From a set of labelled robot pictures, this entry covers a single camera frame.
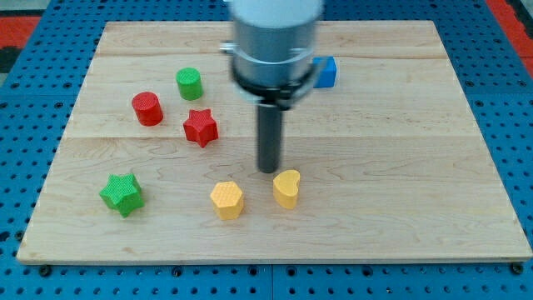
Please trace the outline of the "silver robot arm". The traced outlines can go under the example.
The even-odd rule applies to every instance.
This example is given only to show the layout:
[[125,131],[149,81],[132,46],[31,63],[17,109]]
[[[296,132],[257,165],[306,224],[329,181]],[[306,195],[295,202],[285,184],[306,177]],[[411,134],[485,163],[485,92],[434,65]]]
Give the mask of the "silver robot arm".
[[249,101],[288,110],[314,87],[326,62],[313,62],[322,0],[231,0],[233,81]]

